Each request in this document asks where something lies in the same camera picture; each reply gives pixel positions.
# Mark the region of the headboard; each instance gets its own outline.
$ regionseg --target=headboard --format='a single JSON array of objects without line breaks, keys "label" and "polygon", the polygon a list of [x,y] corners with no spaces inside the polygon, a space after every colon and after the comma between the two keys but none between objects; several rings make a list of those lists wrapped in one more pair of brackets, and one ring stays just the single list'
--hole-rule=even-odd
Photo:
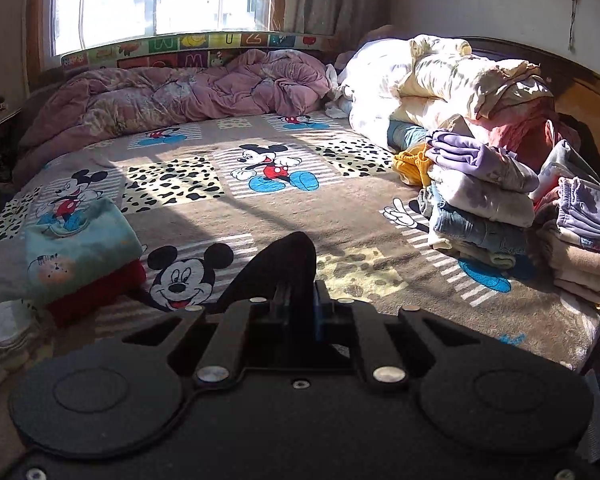
[{"label": "headboard", "polygon": [[580,153],[600,175],[600,75],[569,59],[532,46],[493,38],[467,37],[474,54],[490,59],[526,59],[540,65],[542,78],[553,92],[555,109],[585,123],[578,127]]},{"label": "headboard", "polygon": [[331,36],[282,32],[206,32],[123,41],[62,56],[65,76],[95,68],[170,68],[221,66],[249,48],[307,50],[321,62],[334,62],[337,42]]}]

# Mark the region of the black circular disc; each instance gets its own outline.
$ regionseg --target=black circular disc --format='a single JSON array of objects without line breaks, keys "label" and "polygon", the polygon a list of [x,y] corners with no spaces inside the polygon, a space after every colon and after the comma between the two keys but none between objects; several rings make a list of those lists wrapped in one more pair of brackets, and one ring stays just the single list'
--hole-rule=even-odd
[{"label": "black circular disc", "polygon": [[104,340],[32,368],[11,393],[11,418],[39,446],[71,457],[129,450],[164,427],[182,385],[155,348]]},{"label": "black circular disc", "polygon": [[449,437],[475,449],[545,452],[587,427],[591,394],[563,366],[508,348],[454,348],[423,378],[420,403]]}]

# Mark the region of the screw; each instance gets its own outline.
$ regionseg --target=screw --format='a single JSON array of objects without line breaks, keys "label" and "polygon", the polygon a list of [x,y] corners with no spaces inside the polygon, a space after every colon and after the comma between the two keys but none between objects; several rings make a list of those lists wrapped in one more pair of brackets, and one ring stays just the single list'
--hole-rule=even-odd
[{"label": "screw", "polygon": [[555,476],[555,480],[576,480],[576,473],[571,469],[563,469]]},{"label": "screw", "polygon": [[298,379],[297,381],[294,381],[294,384],[293,384],[293,387],[296,390],[306,390],[309,386],[311,386],[311,383],[304,379]]},{"label": "screw", "polygon": [[25,478],[27,480],[46,480],[46,475],[45,472],[42,471],[42,469],[32,467],[27,471]]},{"label": "screw", "polygon": [[374,370],[374,379],[379,383],[399,383],[407,374],[395,366],[381,366]]},{"label": "screw", "polygon": [[229,370],[223,366],[205,366],[198,370],[197,375],[205,383],[219,383],[229,376]]}]

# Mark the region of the mickey mouse bedsheet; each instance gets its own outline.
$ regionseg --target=mickey mouse bedsheet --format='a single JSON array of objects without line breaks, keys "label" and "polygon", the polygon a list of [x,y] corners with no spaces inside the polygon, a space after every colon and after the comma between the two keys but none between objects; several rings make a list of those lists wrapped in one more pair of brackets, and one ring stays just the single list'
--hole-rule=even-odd
[{"label": "mickey mouse bedsheet", "polygon": [[[388,152],[321,112],[182,124],[93,144],[48,163],[1,213],[0,303],[26,300],[24,227],[77,228],[106,196],[145,248],[147,280],[141,294],[101,308],[70,338],[55,334],[58,348],[213,301],[259,250],[302,230],[332,297],[386,313],[417,304],[577,367],[600,325],[590,307],[556,294],[532,260],[504,276],[429,248],[417,190],[391,164]],[[53,273],[70,262],[50,255],[47,264]]]}]

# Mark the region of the yellow knit garment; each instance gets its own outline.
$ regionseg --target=yellow knit garment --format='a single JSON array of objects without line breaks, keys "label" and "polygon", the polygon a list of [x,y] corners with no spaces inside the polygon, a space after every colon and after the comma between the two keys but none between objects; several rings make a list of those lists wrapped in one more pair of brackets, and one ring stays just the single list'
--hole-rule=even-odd
[{"label": "yellow knit garment", "polygon": [[423,142],[394,155],[394,170],[400,174],[400,180],[405,184],[422,187],[431,184],[427,170],[433,161],[424,155],[426,150],[427,145]]}]

